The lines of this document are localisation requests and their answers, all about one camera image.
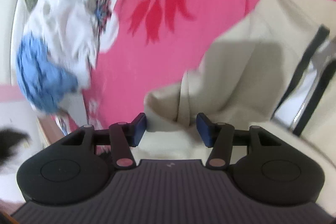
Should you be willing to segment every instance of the floral pattern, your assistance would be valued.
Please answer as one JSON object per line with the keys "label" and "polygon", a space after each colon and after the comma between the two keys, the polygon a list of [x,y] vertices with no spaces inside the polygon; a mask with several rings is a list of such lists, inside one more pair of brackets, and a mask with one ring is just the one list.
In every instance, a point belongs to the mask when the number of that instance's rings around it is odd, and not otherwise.
{"label": "floral pattern", "polygon": [[159,41],[159,28],[164,16],[164,24],[172,33],[175,30],[175,17],[180,13],[185,19],[193,20],[188,11],[185,0],[165,0],[164,7],[160,0],[142,0],[131,15],[131,24],[128,33],[135,35],[141,22],[145,22],[147,44]]}
{"label": "floral pattern", "polygon": [[98,18],[99,34],[106,31],[107,21],[111,19],[111,0],[97,0],[96,16]]}

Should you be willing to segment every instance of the white wall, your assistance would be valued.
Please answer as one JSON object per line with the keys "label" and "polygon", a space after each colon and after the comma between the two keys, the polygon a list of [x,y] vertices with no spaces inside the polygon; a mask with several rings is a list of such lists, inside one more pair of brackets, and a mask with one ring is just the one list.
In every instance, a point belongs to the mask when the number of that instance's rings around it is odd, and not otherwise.
{"label": "white wall", "polygon": [[0,128],[16,128],[29,134],[31,141],[18,147],[16,157],[0,169],[0,199],[11,202],[24,201],[16,183],[20,165],[42,149],[36,115],[26,100],[0,103]]}

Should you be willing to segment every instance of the black fur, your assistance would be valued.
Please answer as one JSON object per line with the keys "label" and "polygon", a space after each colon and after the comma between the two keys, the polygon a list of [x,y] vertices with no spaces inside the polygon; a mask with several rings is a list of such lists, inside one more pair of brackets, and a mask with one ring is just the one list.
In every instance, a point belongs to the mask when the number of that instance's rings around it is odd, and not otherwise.
{"label": "black fur", "polygon": [[0,167],[13,156],[12,148],[23,140],[28,140],[27,134],[13,129],[0,130]]}

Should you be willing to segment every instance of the circular button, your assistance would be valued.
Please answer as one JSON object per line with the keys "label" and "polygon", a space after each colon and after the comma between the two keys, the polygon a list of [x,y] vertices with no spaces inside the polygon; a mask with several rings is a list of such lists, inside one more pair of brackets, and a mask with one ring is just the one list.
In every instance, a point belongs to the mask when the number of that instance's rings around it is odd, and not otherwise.
{"label": "circular button", "polygon": [[221,158],[213,158],[209,161],[209,164],[213,167],[222,167],[225,165],[225,160]]}
{"label": "circular button", "polygon": [[117,160],[117,165],[120,167],[129,167],[133,164],[133,160],[130,158],[121,158]]}
{"label": "circular button", "polygon": [[80,170],[78,163],[68,159],[58,159],[43,165],[41,174],[47,180],[61,182],[73,179]]}
{"label": "circular button", "polygon": [[281,182],[296,180],[301,174],[300,167],[287,160],[268,161],[261,169],[268,179]]}

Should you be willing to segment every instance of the pink fabric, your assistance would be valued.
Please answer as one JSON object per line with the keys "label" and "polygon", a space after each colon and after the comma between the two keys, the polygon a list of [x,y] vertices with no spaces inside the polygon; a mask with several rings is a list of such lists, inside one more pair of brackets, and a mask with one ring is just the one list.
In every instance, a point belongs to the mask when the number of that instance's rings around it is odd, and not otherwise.
{"label": "pink fabric", "polygon": [[130,122],[150,90],[181,80],[196,68],[213,40],[258,0],[118,0],[119,34],[100,54],[85,91],[96,126]]}
{"label": "pink fabric", "polygon": [[25,97],[22,95],[19,86],[0,85],[0,103],[24,99]]}

